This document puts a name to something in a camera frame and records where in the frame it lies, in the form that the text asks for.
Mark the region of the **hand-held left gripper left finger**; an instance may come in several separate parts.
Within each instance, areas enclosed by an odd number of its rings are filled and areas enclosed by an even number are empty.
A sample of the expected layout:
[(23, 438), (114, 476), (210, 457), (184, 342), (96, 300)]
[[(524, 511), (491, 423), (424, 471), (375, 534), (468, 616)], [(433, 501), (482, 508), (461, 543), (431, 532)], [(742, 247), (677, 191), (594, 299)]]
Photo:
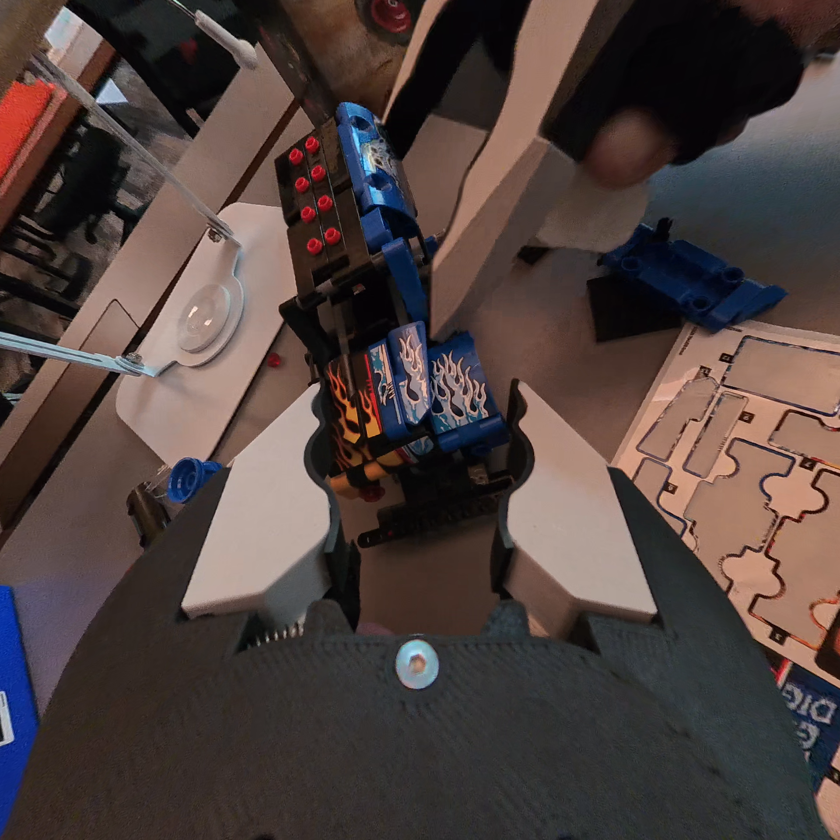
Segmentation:
[(234, 458), (182, 600), (190, 618), (256, 613), (292, 624), (313, 602), (360, 616), (360, 557), (343, 536), (329, 389), (311, 385)]

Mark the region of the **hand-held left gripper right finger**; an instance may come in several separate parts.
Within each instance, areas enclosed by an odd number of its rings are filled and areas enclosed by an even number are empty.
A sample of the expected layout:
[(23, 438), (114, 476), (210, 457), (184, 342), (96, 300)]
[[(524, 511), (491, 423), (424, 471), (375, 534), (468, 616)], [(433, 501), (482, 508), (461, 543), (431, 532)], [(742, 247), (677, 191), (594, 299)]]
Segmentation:
[(491, 586), (543, 635), (582, 614), (648, 625), (657, 613), (605, 459), (528, 384), (509, 395), (511, 488), (502, 494)]

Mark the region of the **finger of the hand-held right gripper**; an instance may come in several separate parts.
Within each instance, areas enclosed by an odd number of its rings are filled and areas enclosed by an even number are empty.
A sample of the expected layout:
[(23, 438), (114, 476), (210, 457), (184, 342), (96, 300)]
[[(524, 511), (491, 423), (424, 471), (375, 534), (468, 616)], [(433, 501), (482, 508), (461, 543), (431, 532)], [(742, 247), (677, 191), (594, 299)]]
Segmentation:
[(530, 3), (500, 113), (461, 183), (434, 258), (428, 328), (435, 340), (463, 327), (533, 238), (605, 251), (641, 220), (646, 183), (603, 189), (547, 134), (631, 5)]
[(382, 118), (397, 158), (405, 158), (411, 150), (476, 45), (480, 45), (496, 78), (509, 82), (529, 6), (529, 1), (425, 3)]

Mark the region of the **blue black toy truck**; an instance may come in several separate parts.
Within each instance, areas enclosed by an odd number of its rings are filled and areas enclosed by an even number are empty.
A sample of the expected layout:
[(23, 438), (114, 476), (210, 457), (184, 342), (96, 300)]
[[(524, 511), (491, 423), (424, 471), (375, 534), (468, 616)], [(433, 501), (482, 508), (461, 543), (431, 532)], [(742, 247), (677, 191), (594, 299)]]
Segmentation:
[(403, 501), (361, 549), (495, 515), (512, 479), (490, 456), (510, 440), (469, 332), (427, 336), (433, 257), (402, 163), (375, 115), (341, 103), (276, 158), (297, 291), (280, 304), (325, 386), (337, 495)]

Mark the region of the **blue printed toy panel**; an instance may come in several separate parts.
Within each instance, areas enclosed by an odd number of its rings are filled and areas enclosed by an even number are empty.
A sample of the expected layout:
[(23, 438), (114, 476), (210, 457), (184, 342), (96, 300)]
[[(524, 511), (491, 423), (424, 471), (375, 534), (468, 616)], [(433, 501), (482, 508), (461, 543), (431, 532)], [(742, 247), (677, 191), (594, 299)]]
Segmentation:
[(603, 275), (616, 272), (642, 281), (671, 300), (683, 322), (710, 333), (752, 319), (787, 297), (785, 289), (751, 279), (684, 239), (672, 239), (672, 225), (668, 217), (655, 227), (638, 225), (624, 245), (597, 260)]

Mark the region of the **person's right hand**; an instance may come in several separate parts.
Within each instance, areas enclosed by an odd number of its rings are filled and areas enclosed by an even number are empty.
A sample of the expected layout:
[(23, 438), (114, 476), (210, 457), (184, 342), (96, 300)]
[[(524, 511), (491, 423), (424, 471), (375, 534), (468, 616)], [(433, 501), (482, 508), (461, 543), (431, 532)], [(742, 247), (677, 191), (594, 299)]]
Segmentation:
[(648, 111), (629, 108), (599, 129), (582, 165), (600, 187), (624, 190), (648, 180), (675, 159), (676, 137)]

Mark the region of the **black toy set box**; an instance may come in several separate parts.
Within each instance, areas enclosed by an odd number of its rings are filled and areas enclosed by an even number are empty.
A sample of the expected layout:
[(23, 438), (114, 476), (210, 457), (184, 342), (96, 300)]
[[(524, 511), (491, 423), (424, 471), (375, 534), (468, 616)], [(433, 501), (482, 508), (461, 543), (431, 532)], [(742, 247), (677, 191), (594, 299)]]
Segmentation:
[(238, 2), (317, 128), (342, 102), (385, 114), (425, 1)]

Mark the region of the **blue toy wheel rim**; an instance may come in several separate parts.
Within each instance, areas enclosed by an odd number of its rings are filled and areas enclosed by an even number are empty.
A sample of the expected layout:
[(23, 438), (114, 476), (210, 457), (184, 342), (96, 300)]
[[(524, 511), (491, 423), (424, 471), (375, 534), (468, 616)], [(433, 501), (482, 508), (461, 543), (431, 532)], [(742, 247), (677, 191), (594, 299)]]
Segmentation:
[(171, 468), (166, 485), (166, 496), (174, 504), (185, 504), (224, 466), (213, 460), (186, 457)]

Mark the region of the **white metal stand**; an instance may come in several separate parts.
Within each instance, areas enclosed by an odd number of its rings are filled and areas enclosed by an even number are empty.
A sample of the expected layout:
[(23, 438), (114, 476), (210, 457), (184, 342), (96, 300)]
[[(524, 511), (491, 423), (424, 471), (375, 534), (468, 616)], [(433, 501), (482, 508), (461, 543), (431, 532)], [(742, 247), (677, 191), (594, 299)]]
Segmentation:
[[(279, 305), (295, 292), (286, 224), (277, 206), (230, 203), (270, 135), (297, 104), (261, 48), (240, 70), (175, 167), (175, 177), (233, 230), (236, 244), (208, 237), (208, 222), (173, 185), (163, 185), (59, 343), (114, 356), (162, 303), (141, 342), (159, 376), (122, 377), (119, 418), (166, 464), (213, 452), (280, 329)], [(228, 279), (244, 289), (244, 310), (225, 346), (199, 365), (183, 353), (179, 328), (201, 289)]]

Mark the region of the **white sticker sheet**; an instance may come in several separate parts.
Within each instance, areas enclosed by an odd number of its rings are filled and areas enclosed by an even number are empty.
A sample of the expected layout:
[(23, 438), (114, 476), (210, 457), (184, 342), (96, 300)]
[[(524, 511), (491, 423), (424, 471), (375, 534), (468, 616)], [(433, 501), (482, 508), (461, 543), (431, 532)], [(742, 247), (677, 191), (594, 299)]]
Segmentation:
[(618, 449), (771, 663), (839, 829), (839, 338), (686, 326)]

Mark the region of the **blue plastic bin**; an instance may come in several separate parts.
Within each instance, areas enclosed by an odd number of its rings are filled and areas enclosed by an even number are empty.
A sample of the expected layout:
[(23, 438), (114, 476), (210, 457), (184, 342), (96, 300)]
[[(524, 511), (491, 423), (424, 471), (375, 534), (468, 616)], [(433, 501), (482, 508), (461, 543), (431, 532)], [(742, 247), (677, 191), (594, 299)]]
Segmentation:
[(39, 719), (18, 616), (10, 587), (1, 587), (1, 767), (2, 775), (21, 770)]

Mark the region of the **orange red object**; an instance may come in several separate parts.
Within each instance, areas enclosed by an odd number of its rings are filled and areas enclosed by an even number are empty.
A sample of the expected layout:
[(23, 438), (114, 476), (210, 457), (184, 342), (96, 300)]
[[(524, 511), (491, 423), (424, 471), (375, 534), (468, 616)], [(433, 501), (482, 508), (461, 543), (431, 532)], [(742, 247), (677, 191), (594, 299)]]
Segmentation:
[(11, 182), (26, 143), (42, 122), (52, 102), (60, 98), (56, 84), (35, 79), (13, 81), (1, 101), (1, 194)]

